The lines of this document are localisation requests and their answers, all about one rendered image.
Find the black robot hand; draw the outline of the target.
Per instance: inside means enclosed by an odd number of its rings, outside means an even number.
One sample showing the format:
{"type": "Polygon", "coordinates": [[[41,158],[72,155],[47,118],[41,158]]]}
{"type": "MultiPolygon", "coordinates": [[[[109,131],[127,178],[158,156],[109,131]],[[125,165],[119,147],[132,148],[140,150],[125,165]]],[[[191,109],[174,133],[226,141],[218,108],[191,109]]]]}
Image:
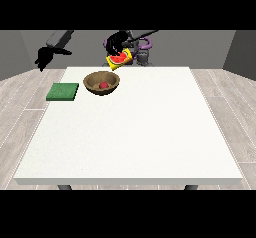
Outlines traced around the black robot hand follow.
{"type": "Polygon", "coordinates": [[[55,54],[71,55],[72,52],[61,48],[42,47],[38,50],[38,57],[35,64],[43,71],[44,68],[53,60],[55,54]]]}
{"type": "Polygon", "coordinates": [[[134,43],[131,42],[130,30],[119,30],[112,34],[106,43],[106,51],[111,56],[119,56],[120,52],[125,48],[133,48],[134,43]]]}

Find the green square pad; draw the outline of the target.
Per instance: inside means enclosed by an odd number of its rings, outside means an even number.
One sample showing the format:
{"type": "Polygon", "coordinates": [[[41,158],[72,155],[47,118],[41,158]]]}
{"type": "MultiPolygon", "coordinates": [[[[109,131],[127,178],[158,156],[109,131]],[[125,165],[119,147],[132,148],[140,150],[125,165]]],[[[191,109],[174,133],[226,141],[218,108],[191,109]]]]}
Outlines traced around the green square pad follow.
{"type": "Polygon", "coordinates": [[[73,101],[75,99],[78,83],[54,83],[47,96],[47,101],[73,101]]]}

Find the brown wooden bowl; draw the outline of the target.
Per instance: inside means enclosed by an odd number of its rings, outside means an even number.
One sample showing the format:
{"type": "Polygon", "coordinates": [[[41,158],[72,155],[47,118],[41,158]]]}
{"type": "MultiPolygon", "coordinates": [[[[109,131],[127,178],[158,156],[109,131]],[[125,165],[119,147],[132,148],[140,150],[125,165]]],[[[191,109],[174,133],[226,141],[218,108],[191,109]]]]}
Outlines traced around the brown wooden bowl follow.
{"type": "Polygon", "coordinates": [[[83,80],[86,89],[98,96],[105,96],[112,93],[118,87],[119,83],[119,76],[108,71],[90,73],[83,80]]]}

